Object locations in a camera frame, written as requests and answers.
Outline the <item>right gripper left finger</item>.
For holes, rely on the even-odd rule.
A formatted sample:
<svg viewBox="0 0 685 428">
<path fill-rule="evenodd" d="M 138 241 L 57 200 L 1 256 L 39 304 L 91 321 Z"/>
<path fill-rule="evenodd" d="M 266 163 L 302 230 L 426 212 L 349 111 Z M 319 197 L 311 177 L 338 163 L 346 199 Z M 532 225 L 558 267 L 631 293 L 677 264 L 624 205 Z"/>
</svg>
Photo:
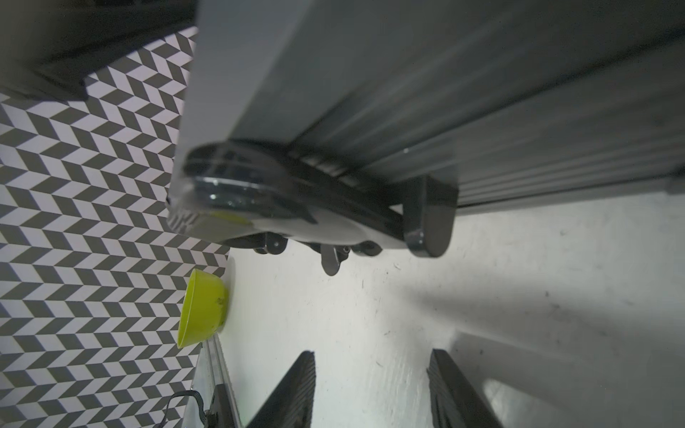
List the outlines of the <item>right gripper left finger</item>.
<svg viewBox="0 0 685 428">
<path fill-rule="evenodd" d="M 303 351 L 248 427 L 311 427 L 315 389 L 315 354 Z"/>
</svg>

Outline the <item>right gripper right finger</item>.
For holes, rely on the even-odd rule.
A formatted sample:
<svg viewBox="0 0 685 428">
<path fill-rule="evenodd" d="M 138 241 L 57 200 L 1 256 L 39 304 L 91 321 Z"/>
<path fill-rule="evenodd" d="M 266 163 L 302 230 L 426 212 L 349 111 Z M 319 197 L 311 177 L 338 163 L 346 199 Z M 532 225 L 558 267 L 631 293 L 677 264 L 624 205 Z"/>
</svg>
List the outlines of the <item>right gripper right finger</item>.
<svg viewBox="0 0 685 428">
<path fill-rule="evenodd" d="M 426 372 L 433 427 L 502 426 L 447 351 L 433 349 Z"/>
</svg>

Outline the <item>black poker case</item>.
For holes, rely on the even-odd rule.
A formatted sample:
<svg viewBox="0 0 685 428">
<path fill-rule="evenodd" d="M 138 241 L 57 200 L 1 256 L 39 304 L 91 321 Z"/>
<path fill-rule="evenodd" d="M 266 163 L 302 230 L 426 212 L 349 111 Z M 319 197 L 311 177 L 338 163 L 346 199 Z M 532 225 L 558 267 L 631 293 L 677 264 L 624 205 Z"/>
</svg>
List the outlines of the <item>black poker case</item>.
<svg viewBox="0 0 685 428">
<path fill-rule="evenodd" d="M 182 235 L 446 253 L 458 215 L 684 191 L 681 1 L 203 1 Z"/>
</svg>

